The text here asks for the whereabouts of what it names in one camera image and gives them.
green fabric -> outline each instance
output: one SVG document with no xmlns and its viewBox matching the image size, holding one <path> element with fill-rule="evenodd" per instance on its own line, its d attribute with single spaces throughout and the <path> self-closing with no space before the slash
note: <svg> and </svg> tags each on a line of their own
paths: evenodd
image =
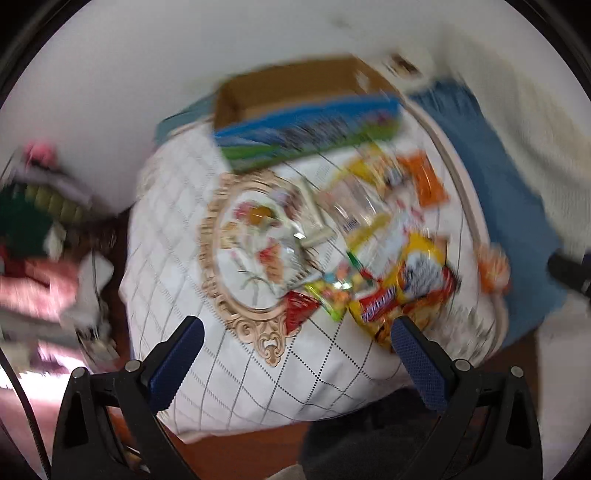
<svg viewBox="0 0 591 480">
<path fill-rule="evenodd" d="M 53 218 L 29 203 L 21 189 L 9 186 L 0 191 L 0 242 L 12 257 L 46 257 L 43 242 Z"/>
</svg>

pink plush toy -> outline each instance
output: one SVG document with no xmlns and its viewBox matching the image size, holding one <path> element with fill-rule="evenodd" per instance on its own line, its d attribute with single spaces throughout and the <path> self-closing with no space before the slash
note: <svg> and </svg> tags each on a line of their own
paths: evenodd
<svg viewBox="0 0 591 480">
<path fill-rule="evenodd" d="M 47 141 L 32 141 L 25 147 L 26 165 L 37 162 L 45 168 L 55 170 L 57 168 L 56 147 Z"/>
</svg>

candy wrapper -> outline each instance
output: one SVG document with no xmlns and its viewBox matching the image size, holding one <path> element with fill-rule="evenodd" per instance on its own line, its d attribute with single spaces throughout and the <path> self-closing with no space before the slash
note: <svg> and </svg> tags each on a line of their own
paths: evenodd
<svg viewBox="0 0 591 480">
<path fill-rule="evenodd" d="M 509 259 L 499 245 L 480 245 L 476 251 L 480 288 L 484 293 L 509 291 Z"/>
<path fill-rule="evenodd" d="M 425 328 L 457 286 L 456 276 L 445 265 L 445 254 L 428 238 L 412 232 L 379 290 L 350 302 L 349 311 L 358 325 L 387 345 L 395 318 L 406 314 Z"/>
<path fill-rule="evenodd" d="M 433 207 L 449 200 L 443 185 L 435 175 L 427 154 L 423 150 L 406 157 L 399 156 L 397 160 L 400 166 L 413 178 L 421 207 Z"/>
<path fill-rule="evenodd" d="M 285 332 L 289 335 L 320 307 L 320 302 L 308 295 L 289 291 L 285 295 Z"/>
<path fill-rule="evenodd" d="M 384 207 L 372 200 L 351 174 L 337 176 L 326 190 L 318 193 L 317 199 L 338 225 L 351 251 L 390 221 Z"/>
<path fill-rule="evenodd" d="M 373 185 L 384 200 L 388 193 L 404 181 L 403 172 L 395 159 L 386 155 L 375 143 L 360 149 L 360 157 L 347 165 L 357 178 Z"/>
<path fill-rule="evenodd" d="M 400 253 L 398 265 L 385 279 L 384 285 L 397 287 L 400 304 L 425 297 L 433 304 L 446 301 L 458 282 L 445 264 L 446 254 L 428 238 L 412 232 Z"/>
<path fill-rule="evenodd" d="M 256 259 L 278 298 L 308 274 L 304 252 L 289 226 L 270 232 L 266 247 L 256 253 Z"/>
<path fill-rule="evenodd" d="M 343 260 L 334 272 L 327 273 L 320 280 L 305 286 L 336 322 L 341 321 L 347 311 L 347 304 L 356 295 L 374 287 L 374 282 L 358 267 L 354 258 L 348 258 Z"/>
<path fill-rule="evenodd" d="M 360 322 L 356 317 L 355 322 L 379 345 L 392 350 L 390 332 L 392 323 L 402 315 L 408 316 L 422 331 L 429 325 L 432 318 L 439 315 L 440 306 L 426 306 L 418 302 L 411 302 L 404 306 L 397 306 L 388 313 L 380 315 L 373 322 Z"/>
<path fill-rule="evenodd" d="M 302 248 L 315 247 L 335 234 L 326 225 L 305 178 L 296 180 L 292 188 L 274 190 L 269 196 L 282 207 L 287 217 L 283 220 L 292 224 Z"/>
</svg>

white wall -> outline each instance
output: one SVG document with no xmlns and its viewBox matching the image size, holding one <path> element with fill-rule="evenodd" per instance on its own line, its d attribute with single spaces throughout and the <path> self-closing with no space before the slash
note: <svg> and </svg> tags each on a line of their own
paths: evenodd
<svg viewBox="0 0 591 480">
<path fill-rule="evenodd" d="M 123 209 L 156 123 L 223 75 L 305 55 L 381 53 L 413 37 L 436 49 L 443 18 L 484 35 L 549 88 L 561 85 L 564 103 L 591 125 L 570 71 L 504 0 L 101 0 L 17 82 L 0 110 L 0 166 L 18 144 L 52 139 L 67 169 Z"/>
</svg>

red snack package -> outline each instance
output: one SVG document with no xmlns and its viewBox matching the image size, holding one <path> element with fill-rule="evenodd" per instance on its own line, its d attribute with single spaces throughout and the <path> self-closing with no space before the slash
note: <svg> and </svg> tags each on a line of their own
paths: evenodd
<svg viewBox="0 0 591 480">
<path fill-rule="evenodd" d="M 292 290 L 285 294 L 285 302 L 285 331 L 288 335 L 310 318 L 320 306 L 318 300 Z"/>
</svg>

